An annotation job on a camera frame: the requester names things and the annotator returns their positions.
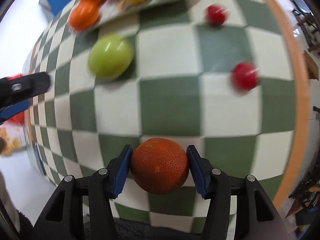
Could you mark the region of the green apple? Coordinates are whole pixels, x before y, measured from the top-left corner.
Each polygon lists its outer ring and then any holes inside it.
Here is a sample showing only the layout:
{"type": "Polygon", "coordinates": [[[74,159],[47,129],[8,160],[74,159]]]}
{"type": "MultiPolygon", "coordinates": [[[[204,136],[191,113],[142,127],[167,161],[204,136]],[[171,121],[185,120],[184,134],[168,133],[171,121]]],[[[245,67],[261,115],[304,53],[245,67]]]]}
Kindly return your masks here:
{"type": "Polygon", "coordinates": [[[117,34],[103,36],[88,55],[88,70],[97,79],[113,81],[120,77],[131,64],[134,49],[130,42],[117,34]]]}

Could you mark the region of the dark red orange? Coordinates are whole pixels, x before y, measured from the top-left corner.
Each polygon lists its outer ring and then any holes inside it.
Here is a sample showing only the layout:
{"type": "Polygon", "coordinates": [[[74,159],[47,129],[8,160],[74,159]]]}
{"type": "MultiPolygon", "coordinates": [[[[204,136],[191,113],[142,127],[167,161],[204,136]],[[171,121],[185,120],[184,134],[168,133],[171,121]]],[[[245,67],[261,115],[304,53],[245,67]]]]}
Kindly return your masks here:
{"type": "Polygon", "coordinates": [[[170,194],[185,183],[189,174],[188,158],[178,143],[151,138],[133,152],[130,170],[135,182],[146,192],[170,194]]]}

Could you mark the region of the red tomato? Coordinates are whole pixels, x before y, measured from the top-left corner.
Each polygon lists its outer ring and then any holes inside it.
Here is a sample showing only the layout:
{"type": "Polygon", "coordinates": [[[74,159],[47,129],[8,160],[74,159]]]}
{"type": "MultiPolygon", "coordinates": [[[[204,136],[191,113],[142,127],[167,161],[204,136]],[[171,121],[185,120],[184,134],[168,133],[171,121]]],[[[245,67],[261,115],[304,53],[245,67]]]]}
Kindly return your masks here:
{"type": "Polygon", "coordinates": [[[229,10],[220,4],[212,4],[205,9],[206,21],[214,26],[221,26],[227,20],[229,16],[229,10]]]}
{"type": "Polygon", "coordinates": [[[231,83],[240,92],[249,92],[257,87],[258,82],[258,69],[250,62],[237,64],[231,72],[231,83]]]}

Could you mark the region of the snack package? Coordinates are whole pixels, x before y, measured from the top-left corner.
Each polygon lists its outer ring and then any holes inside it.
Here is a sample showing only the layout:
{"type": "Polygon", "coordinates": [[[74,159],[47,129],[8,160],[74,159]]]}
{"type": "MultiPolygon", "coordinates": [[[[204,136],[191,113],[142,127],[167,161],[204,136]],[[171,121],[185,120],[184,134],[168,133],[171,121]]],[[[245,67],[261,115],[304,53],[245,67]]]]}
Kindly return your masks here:
{"type": "Polygon", "coordinates": [[[1,128],[1,156],[11,156],[21,148],[21,143],[17,138],[11,139],[6,128],[1,128]]]}

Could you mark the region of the bright orange mandarin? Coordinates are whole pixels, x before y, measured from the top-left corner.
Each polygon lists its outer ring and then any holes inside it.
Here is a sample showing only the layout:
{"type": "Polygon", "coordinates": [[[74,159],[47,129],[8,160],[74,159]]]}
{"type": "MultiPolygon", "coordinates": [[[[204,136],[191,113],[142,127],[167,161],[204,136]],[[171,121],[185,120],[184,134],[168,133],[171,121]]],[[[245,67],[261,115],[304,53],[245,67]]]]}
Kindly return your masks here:
{"type": "Polygon", "coordinates": [[[82,1],[71,10],[68,26],[74,31],[84,31],[95,25],[99,18],[99,7],[91,1],[82,1]]]}

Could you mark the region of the oval white ceramic plate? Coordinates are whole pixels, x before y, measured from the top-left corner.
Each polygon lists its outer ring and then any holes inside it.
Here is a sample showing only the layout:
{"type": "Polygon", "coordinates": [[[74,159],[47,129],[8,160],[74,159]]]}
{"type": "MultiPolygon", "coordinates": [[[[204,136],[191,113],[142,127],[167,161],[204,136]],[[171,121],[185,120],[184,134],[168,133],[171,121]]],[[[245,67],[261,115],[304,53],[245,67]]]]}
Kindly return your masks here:
{"type": "Polygon", "coordinates": [[[95,29],[106,22],[111,22],[112,20],[121,18],[134,12],[139,12],[141,10],[160,5],[175,3],[178,1],[180,0],[146,0],[140,4],[133,4],[124,0],[107,0],[102,5],[98,5],[100,12],[100,18],[98,22],[84,31],[95,29]]]}

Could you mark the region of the green white checkered tablecloth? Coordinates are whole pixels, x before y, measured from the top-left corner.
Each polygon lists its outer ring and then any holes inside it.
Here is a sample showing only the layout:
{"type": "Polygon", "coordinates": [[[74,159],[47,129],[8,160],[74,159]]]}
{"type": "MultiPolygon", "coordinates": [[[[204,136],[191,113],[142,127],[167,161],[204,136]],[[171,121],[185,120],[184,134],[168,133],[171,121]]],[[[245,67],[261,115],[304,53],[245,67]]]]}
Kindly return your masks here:
{"type": "Polygon", "coordinates": [[[53,185],[89,176],[153,137],[200,155],[226,174],[254,175],[276,207],[288,197],[302,163],[309,118],[308,78],[286,14],[276,0],[182,0],[71,34],[70,1],[33,49],[30,70],[52,78],[30,107],[44,177],[53,185]],[[229,10],[221,26],[205,9],[229,10]],[[97,79],[87,60],[97,40],[117,34],[134,57],[117,79],[97,79]],[[241,62],[258,69],[249,92],[231,72],[241,62]]]}

